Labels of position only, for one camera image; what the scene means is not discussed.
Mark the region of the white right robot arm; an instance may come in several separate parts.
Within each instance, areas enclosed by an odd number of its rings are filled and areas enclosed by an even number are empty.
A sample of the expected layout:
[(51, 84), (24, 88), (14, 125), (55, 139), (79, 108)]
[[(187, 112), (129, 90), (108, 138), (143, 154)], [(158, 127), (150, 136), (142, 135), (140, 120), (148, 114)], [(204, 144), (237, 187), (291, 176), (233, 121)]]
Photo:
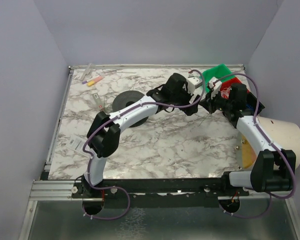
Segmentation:
[(222, 111), (228, 121), (246, 138), (256, 160), (250, 171), (231, 171), (229, 183), (258, 193), (292, 191), (295, 181), (296, 154), (275, 143), (257, 120), (264, 109), (259, 99), (243, 83), (233, 83), (228, 98), (222, 97), (219, 81), (209, 83), (208, 93), (200, 102), (209, 113)]

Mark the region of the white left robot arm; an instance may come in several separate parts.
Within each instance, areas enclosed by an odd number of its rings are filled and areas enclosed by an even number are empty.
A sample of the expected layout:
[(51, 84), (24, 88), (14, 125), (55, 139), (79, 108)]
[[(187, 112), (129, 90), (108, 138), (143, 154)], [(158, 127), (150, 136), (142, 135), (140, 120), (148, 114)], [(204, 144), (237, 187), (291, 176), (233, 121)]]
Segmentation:
[(194, 92), (199, 87), (205, 88), (206, 84), (203, 75), (195, 77), (194, 72), (190, 70), (187, 78), (173, 73), (166, 83), (149, 90), (135, 103), (109, 114), (99, 112), (95, 116), (82, 148), (90, 155), (84, 173), (89, 185), (96, 187), (102, 182), (107, 157), (117, 150), (120, 135), (126, 129), (168, 108), (180, 109), (188, 116), (198, 111), (203, 95), (194, 95)]

